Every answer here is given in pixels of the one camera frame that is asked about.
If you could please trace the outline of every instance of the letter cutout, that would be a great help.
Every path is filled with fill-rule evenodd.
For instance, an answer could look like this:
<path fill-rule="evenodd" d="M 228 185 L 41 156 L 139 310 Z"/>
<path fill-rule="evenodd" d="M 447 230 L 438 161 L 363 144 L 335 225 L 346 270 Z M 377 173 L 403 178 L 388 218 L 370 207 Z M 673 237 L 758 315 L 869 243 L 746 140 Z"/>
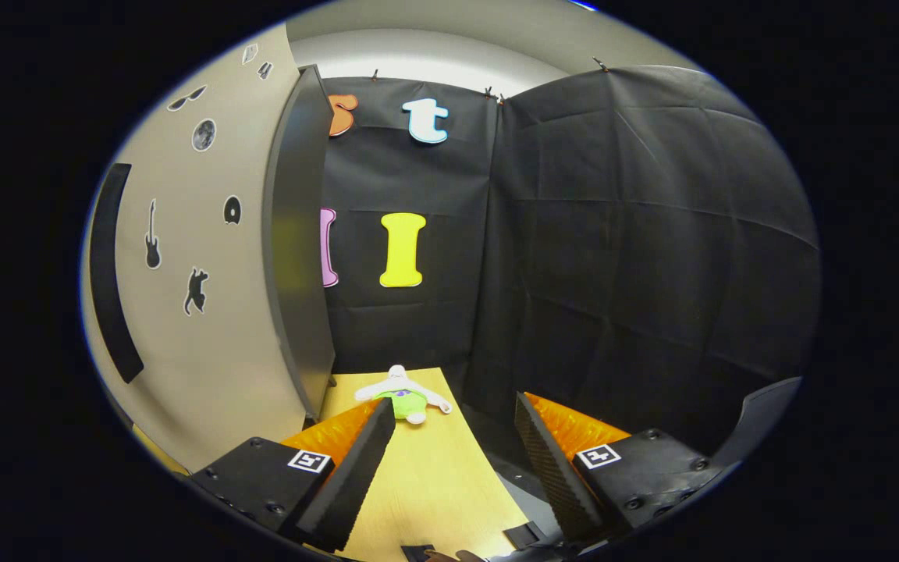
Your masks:
<path fill-rule="evenodd" d="M 445 119 L 450 116 L 449 109 L 437 106 L 435 99 L 414 100 L 400 107 L 409 112 L 407 132 L 411 133 L 415 140 L 438 144 L 449 137 L 450 133 L 435 128 L 436 117 Z"/>
<path fill-rule="evenodd" d="M 335 211 L 322 207 L 322 281 L 325 287 L 339 284 L 339 275 L 332 270 L 332 252 L 329 250 L 329 232 L 331 232 L 332 222 L 335 222 Z"/>
<path fill-rule="evenodd" d="M 332 111 L 335 116 L 332 117 L 332 128 L 328 131 L 329 137 L 336 137 L 345 133 L 353 127 L 353 114 L 349 112 L 351 109 L 359 107 L 360 100 L 356 96 L 328 96 L 329 103 L 332 104 Z"/>
<path fill-rule="evenodd" d="M 381 285 L 420 285 L 421 273 L 414 266 L 418 251 L 418 231 L 425 226 L 425 217 L 414 213 L 390 213 L 382 217 L 381 224 L 388 229 L 388 267 L 384 275 L 381 275 Z"/>

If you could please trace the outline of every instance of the green plush toy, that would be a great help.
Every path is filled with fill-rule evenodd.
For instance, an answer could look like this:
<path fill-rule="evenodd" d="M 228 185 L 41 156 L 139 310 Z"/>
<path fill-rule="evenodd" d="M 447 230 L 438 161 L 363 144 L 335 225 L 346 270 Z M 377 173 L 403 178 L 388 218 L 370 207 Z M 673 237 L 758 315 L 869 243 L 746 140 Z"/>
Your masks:
<path fill-rule="evenodd" d="M 453 411 L 453 405 L 445 398 L 407 378 L 400 365 L 390 367 L 386 380 L 356 391 L 360 402 L 375 398 L 389 398 L 393 403 L 393 417 L 415 425 L 425 421 L 425 406 L 429 404 L 439 406 L 443 414 Z"/>

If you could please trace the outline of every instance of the black wall strip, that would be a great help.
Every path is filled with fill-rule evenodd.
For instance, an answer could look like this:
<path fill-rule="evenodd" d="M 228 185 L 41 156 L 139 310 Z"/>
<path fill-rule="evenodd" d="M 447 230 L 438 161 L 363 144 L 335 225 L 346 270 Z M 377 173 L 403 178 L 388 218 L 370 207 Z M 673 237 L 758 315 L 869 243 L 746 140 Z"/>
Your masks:
<path fill-rule="evenodd" d="M 144 370 L 144 363 L 134 347 L 124 310 L 120 306 L 115 263 L 117 212 L 120 210 L 120 198 L 124 194 L 124 186 L 130 173 L 130 164 L 117 163 L 106 174 L 96 203 L 96 214 L 92 219 L 92 238 L 89 239 L 89 282 L 92 286 L 96 319 L 106 349 L 126 383 L 134 380 Z"/>

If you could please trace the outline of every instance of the plush toy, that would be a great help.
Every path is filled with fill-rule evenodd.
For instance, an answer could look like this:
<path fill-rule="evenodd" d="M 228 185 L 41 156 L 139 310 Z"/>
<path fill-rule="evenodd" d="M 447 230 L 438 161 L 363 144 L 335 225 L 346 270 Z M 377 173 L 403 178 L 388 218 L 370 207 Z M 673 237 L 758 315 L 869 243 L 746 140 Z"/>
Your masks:
<path fill-rule="evenodd" d="M 404 367 L 400 365 L 390 367 L 386 380 L 356 391 L 357 401 L 364 402 L 375 398 L 390 398 L 390 402 L 393 403 L 393 417 L 415 425 L 425 421 L 425 406 L 429 404 L 439 406 L 443 414 L 453 411 L 453 405 L 450 405 L 446 398 L 407 378 Z"/>

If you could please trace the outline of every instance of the stuffed animal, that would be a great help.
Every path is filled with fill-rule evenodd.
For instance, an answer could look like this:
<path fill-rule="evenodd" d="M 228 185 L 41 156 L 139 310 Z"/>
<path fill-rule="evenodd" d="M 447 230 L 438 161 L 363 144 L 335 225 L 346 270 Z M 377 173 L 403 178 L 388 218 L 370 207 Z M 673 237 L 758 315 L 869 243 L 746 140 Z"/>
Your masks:
<path fill-rule="evenodd" d="M 404 367 L 400 365 L 390 367 L 385 380 L 356 391 L 357 401 L 365 402 L 375 398 L 390 398 L 393 417 L 415 425 L 425 421 L 425 406 L 429 404 L 439 406 L 443 414 L 453 411 L 453 405 L 446 398 L 407 378 Z"/>

